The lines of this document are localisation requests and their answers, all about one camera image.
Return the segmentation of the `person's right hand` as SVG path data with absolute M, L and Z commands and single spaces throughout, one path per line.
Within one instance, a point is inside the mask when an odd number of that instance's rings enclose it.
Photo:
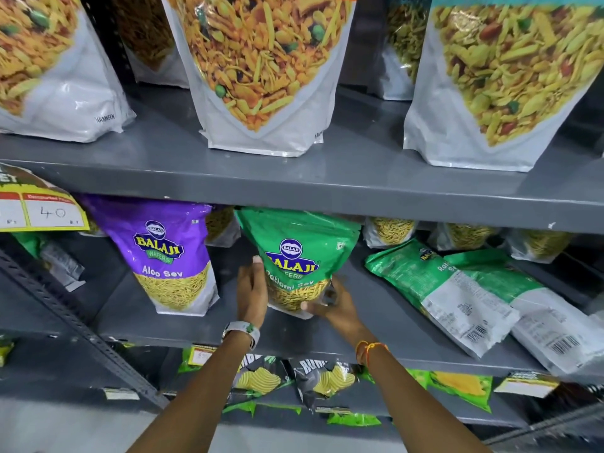
M 332 277 L 331 287 L 335 297 L 331 303 L 326 304 L 331 305 L 332 310 L 325 319 L 355 350 L 358 343 L 378 342 L 378 338 L 359 319 L 351 294 L 336 276 Z

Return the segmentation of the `green snack pouch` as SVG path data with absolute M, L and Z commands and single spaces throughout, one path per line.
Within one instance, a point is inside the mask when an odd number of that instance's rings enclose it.
M 235 216 L 263 260 L 269 307 L 309 320 L 356 246 L 361 224 L 336 215 L 243 206 Z

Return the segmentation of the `person's right forearm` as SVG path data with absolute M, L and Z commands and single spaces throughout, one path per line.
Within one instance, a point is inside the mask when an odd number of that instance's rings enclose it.
M 357 357 L 379 388 L 407 453 L 492 453 L 407 372 L 385 344 L 358 343 Z

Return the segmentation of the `person's left forearm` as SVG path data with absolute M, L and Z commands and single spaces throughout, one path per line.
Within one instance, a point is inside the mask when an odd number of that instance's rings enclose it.
M 252 338 L 228 332 L 201 370 L 126 453 L 208 453 L 232 383 Z

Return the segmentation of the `white wristwatch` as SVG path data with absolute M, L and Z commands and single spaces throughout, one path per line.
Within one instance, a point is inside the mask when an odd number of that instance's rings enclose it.
M 250 322 L 232 321 L 228 323 L 222 334 L 222 342 L 224 342 L 226 336 L 231 332 L 245 333 L 250 340 L 249 350 L 251 351 L 255 350 L 260 340 L 260 329 Z

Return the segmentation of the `white pouch thin noodle snack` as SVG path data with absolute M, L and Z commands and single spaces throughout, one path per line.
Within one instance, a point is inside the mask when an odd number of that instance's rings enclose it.
M 437 251 L 473 251 L 482 248 L 499 230 L 491 226 L 438 222 L 428 237 L 428 244 Z
M 515 260 L 550 264 L 575 236 L 565 231 L 513 228 L 507 231 L 501 248 Z
M 418 223 L 416 220 L 366 217 L 362 232 L 364 241 L 372 249 L 397 246 L 414 236 Z
M 238 241 L 241 231 L 235 209 L 234 205 L 211 205 L 211 212 L 205 218 L 206 246 L 230 248 Z
M 377 94 L 387 101 L 411 101 L 432 0 L 385 0 L 385 38 Z
M 161 0 L 111 0 L 137 83 L 189 89 Z

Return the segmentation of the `black chips packet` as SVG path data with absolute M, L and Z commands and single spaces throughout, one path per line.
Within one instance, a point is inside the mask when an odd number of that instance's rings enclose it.
M 248 353 L 238 368 L 225 406 L 261 398 L 291 383 L 283 360 L 275 356 Z
M 321 403 L 359 381 L 361 366 L 340 361 L 301 359 L 287 361 L 301 403 L 315 411 Z

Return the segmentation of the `small yellow shelf label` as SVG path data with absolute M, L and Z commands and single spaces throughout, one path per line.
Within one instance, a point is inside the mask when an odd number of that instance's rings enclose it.
M 544 399 L 560 384 L 561 382 L 551 375 L 514 371 L 494 387 L 494 392 Z
M 216 347 L 210 347 L 207 345 L 195 345 L 190 348 L 189 356 L 187 358 L 188 366 L 204 366 L 207 360 L 217 350 Z

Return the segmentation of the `purple snack pouch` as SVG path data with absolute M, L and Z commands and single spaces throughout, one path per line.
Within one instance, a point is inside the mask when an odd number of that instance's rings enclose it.
M 160 314 L 205 316 L 218 300 L 205 240 L 212 207 L 198 202 L 80 194 Z

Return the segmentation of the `green chips packet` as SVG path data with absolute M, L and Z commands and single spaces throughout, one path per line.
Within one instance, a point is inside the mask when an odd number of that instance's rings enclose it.
M 334 412 L 328 415 L 327 424 L 336 426 L 348 426 L 354 428 L 364 428 L 381 426 L 382 422 L 377 416 L 371 414 Z
M 407 369 L 407 372 L 423 387 L 435 388 L 449 395 L 457 396 L 477 408 L 492 412 L 489 405 L 493 377 L 473 374 L 432 372 Z

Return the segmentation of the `green flat snack packet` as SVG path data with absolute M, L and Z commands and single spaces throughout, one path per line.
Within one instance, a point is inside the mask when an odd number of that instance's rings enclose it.
M 68 292 L 86 284 L 81 278 L 85 268 L 58 243 L 41 232 L 12 232 L 11 235 L 39 260 Z
M 517 270 L 505 252 L 487 248 L 444 259 L 520 312 L 512 336 L 550 374 L 604 376 L 604 326 Z
M 365 267 L 476 359 L 505 340 L 521 318 L 518 310 L 415 238 L 368 256 Z

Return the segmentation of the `grey slotted shelf upright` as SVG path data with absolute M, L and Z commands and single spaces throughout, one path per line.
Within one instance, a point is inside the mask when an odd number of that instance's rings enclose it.
M 0 248 L 0 272 L 16 281 L 36 301 L 61 320 L 91 357 L 151 404 L 164 409 L 169 401 L 121 355 L 95 334 L 81 319 L 74 297 L 20 246 L 17 252 Z

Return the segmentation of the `white pouch orange snack mix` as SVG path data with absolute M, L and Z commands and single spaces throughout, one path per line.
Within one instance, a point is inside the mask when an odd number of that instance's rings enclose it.
M 0 0 L 0 133 L 90 143 L 135 117 L 81 0 Z
M 298 158 L 322 141 L 357 0 L 161 0 L 208 148 Z

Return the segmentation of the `yellow price tag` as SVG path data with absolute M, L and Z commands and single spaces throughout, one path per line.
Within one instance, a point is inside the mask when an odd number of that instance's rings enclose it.
M 0 162 L 0 233 L 89 229 L 84 209 L 70 193 Z

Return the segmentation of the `white pouch yellow snack mix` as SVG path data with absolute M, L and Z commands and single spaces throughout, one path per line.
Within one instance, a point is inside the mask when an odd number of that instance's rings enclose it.
M 432 0 L 404 150 L 529 172 L 604 67 L 604 0 Z

